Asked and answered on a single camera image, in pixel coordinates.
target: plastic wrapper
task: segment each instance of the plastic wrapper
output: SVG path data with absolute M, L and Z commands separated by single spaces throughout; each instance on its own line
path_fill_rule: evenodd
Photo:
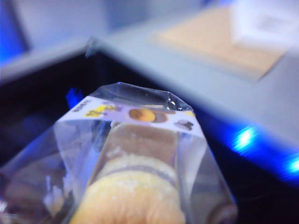
M 232 224 L 237 207 L 184 101 L 100 87 L 0 170 L 5 224 Z

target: gray desk surface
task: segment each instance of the gray desk surface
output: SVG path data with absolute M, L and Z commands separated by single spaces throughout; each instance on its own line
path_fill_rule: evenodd
M 102 38 L 101 48 L 145 77 L 227 121 L 245 120 L 291 146 L 299 146 L 299 59 L 286 54 L 254 83 L 235 71 L 151 41 L 159 30 L 197 11 L 151 20 Z

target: blue led light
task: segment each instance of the blue led light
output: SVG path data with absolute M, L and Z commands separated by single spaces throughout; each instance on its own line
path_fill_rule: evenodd
M 70 88 L 65 98 L 69 108 L 71 109 L 83 99 L 82 91 L 76 88 Z
M 299 158 L 290 163 L 289 171 L 292 173 L 299 171 Z
M 9 1 L 1 1 L 0 27 L 0 62 L 1 66 L 3 66 L 26 50 L 26 46 L 23 43 L 22 36 L 18 30 L 18 24 L 14 20 Z
M 235 151 L 243 153 L 255 140 L 256 131 L 252 127 L 242 129 L 233 144 Z

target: cork board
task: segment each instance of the cork board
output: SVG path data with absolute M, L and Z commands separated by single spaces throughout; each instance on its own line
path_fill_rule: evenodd
M 245 70 L 245 75 L 254 80 L 269 71 L 286 52 L 233 44 L 227 7 L 206 10 L 195 18 L 158 33 L 155 40 Z

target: printed label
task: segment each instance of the printed label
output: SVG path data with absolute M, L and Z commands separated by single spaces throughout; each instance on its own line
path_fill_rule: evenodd
M 170 111 L 147 106 L 130 106 L 91 96 L 85 97 L 58 122 L 78 119 L 126 122 L 203 137 L 200 125 L 192 111 Z

